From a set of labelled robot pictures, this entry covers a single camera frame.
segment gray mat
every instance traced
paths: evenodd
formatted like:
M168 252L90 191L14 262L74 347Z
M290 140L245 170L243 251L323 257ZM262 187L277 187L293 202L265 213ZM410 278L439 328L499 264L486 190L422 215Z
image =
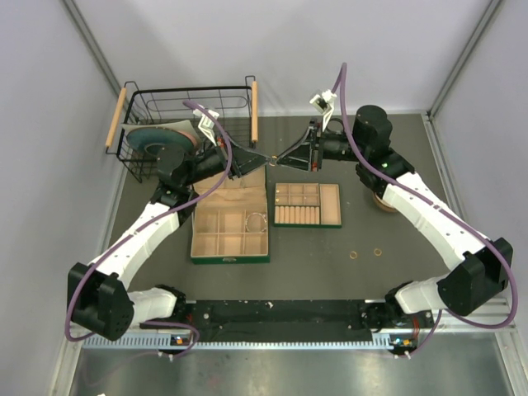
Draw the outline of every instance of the gray mat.
M392 115L393 148L442 200L441 180L419 115ZM259 120L258 149L277 154L303 134L309 117ZM191 222L168 237L139 270L130 290L162 283L188 299L379 299L410 280L445 273L429 242L400 214L377 209L354 163L325 162L319 173L268 167L268 202L277 182L339 183L342 229L271 228L271 263L197 266L189 258ZM139 184L127 176L112 241L137 218L152 195L155 178ZM374 249L381 249L381 256ZM358 258L350 259L355 251Z

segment black wire basket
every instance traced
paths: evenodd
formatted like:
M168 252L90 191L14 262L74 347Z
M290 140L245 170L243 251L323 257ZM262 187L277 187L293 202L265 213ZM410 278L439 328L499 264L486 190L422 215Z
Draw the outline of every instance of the black wire basket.
M244 147L254 148L257 118L257 82L255 76L246 76L245 85L223 87L191 87L139 90L136 82L126 82L121 90L114 119L106 140L106 153L115 155L138 182L156 175L156 158L148 153L139 153L127 142L127 132L120 129L119 143L115 152L110 148L121 109L127 102L127 91L134 89L125 114L124 124L159 125L189 120L198 131L200 117L183 105L190 99L207 109L219 113L218 121L230 136Z

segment metal floor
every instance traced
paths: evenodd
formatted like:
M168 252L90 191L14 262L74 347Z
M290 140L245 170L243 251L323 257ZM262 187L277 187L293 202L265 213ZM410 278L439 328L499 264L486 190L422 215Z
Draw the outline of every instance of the metal floor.
M126 362L138 353L83 350L70 396L513 395L492 333L436 334L410 361L373 351L196 351L173 363Z
M391 115L393 148L445 199L420 115ZM258 149L277 154L303 134L309 117L259 119ZM188 299L379 299L391 288L446 271L427 240L400 214L375 207L360 183L354 163L325 162L318 173L268 167L268 202L277 182L339 183L342 229L271 228L269 264L193 265L191 222L168 237L143 265L130 290L156 284L177 287ZM112 232L114 242L133 222L157 181L139 184L130 175ZM382 255L374 255L374 249ZM358 258L350 259L356 251Z

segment wooden tray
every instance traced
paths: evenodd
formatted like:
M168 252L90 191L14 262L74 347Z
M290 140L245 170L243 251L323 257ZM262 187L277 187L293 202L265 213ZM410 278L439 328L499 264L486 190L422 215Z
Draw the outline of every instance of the wooden tray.
M195 186L203 192L215 183ZM195 264L269 262L266 172L234 181L199 202L193 219L191 260Z
M273 225L341 228L339 185L277 183Z

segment metal frame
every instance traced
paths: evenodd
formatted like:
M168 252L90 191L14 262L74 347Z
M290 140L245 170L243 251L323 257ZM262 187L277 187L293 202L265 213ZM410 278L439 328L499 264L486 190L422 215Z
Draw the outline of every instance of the metal frame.
M484 10L483 15L480 17L473 33L469 37L468 42L466 43L462 53L455 62L455 66L451 69L449 75L447 76L444 85L442 86L440 92L436 96L435 101L432 104L431 109L429 110L429 115L435 117L438 114L438 111L444 105L449 92L457 82L460 77L460 74L464 70L465 65L468 63L469 59L473 55L473 52L481 39L483 38L484 33L488 31L488 28L491 25L494 17L498 14L501 5L504 3L504 0L491 0L488 6Z
M86 21L83 18L82 13L79 11L74 0L61 0L65 10L70 16L72 23L76 26L79 34L87 45L88 50L92 54L97 66L102 71L105 79L108 82L111 90L118 96L120 91L120 84L115 74L113 73L111 66L108 64L105 55L101 51L97 41L93 37ZM456 81L460 77L464 66L468 63L474 49L482 39L484 33L488 30L493 21L493 18L497 15L500 10L500 6L503 4L503 0L492 0L488 4L484 11L478 25L475 27L473 34L470 36L464 50L460 54L457 62L451 70L448 78L442 86L439 94L437 95L431 109L426 113L422 114L423 123L425 125L427 136L429 138L431 149L436 161L436 165L441 174L442 185L447 194L447 200L450 207L455 213L457 213L462 219L464 216L464 207L457 194L455 181L453 179L453 172L450 170L450 166L446 160L446 156L443 154L441 139L438 134L434 117L438 114L442 108L450 90L455 85ZM101 240L102 246L106 246L110 234L111 228L116 216L116 208L119 203L120 193L123 188L123 177L124 173L121 174L120 182L117 187L115 194L115 204L112 207L106 233ZM485 304L481 309L478 309L471 318L482 322L482 323L496 323L501 321L507 316L509 310L506 299L493 299ZM84 331L79 327L73 326L73 334L78 336ZM458 322L455 318L452 318L449 314L445 313L442 316L441 324L437 329L438 332L482 332L486 331L483 329L472 328L465 323ZM397 333L395 330L386 330L383 332ZM511 325L496 332L497 343L499 345L502 359L506 367L508 377L511 382L511 386L514 389L515 395L528 394L528 361L526 354L521 343L521 339L516 330L515 325ZM79 344L72 344L67 342L65 339L61 346L59 353L59 359L57 361L56 369L54 372L52 385L49 390L49 395L69 394L71 385L73 382L73 375L77 366L78 358L81 351Z
M171 338L184 331L134 330L126 333L117 341L108 341L95 335L87 339L83 349L163 349L183 350L186 346L172 345ZM199 342L193 350L200 351L232 351L232 350L273 350L273 351L352 351L352 350L387 350L394 349L388 333L372 334L372 341L355 342Z
M117 210L119 209L119 203L121 201L121 196L123 194L123 189L125 188L126 181L126 167L121 167L119 170L119 179L115 186L115 191L112 195L112 205L107 215L107 223L105 227L105 232L101 236L100 242L97 244L97 251L102 254L110 246L110 241L112 237L112 229L114 228L114 223L116 221Z

